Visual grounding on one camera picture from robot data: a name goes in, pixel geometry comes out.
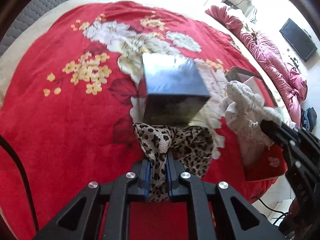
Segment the leopard print cloth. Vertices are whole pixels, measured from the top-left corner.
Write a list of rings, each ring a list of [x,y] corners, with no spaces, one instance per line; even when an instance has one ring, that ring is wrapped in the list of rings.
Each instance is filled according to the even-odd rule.
[[[187,172],[202,178],[212,161],[214,142],[207,128],[200,126],[133,125],[136,138],[151,164],[150,202],[168,200],[166,161],[168,153],[183,164]]]

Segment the white dotted cloth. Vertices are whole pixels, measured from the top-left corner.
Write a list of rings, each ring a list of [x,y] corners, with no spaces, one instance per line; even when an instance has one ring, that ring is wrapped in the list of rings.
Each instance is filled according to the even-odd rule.
[[[226,124],[236,134],[242,163],[248,166],[259,159],[265,148],[274,144],[262,132],[261,122],[266,120],[281,125],[281,118],[274,108],[264,105],[263,97],[239,81],[227,84],[227,98],[230,104],[225,111]]]

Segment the red tissue pack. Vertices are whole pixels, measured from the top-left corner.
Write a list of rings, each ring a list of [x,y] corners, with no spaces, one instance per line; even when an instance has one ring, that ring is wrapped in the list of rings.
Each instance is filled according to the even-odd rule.
[[[250,182],[275,179],[286,171],[283,149],[276,144],[265,147],[254,163],[244,167],[245,180]]]

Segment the pink quilted comforter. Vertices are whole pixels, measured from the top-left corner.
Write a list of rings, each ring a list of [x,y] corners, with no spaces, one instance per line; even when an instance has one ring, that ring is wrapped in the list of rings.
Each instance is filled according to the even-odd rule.
[[[306,99],[308,87],[306,79],[298,72],[297,67],[286,63],[274,42],[250,23],[239,9],[235,10],[221,3],[212,5],[206,13],[243,43],[274,83],[291,120],[300,125],[301,103]]]

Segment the dark blue square box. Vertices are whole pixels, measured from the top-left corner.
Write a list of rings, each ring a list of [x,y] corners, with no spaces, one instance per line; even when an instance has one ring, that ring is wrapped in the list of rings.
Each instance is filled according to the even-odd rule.
[[[138,94],[146,124],[186,125],[210,99],[189,57],[144,53],[142,66]]]

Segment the red floral blanket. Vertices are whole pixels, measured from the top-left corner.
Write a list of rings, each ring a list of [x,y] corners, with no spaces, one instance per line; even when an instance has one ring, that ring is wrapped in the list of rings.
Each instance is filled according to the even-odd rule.
[[[22,57],[1,108],[1,135],[25,168],[40,227],[86,183],[106,183],[143,158],[136,139],[138,59],[181,55],[204,68],[212,101],[193,120],[208,127],[204,180],[225,180],[250,203],[275,179],[246,181],[240,146],[218,99],[222,73],[255,68],[208,24],[134,2],[93,3],[62,15]]]

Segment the grey quilted headboard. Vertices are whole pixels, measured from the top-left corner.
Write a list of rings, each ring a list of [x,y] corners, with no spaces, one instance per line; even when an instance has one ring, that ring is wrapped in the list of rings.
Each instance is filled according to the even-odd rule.
[[[21,33],[48,11],[67,0],[31,0],[15,18],[1,40],[1,54],[10,47]]]

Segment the wall mounted black television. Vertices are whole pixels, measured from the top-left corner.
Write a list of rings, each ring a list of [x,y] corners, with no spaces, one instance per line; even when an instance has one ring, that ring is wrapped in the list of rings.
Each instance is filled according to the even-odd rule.
[[[279,32],[304,62],[315,55],[317,47],[311,37],[290,18]]]

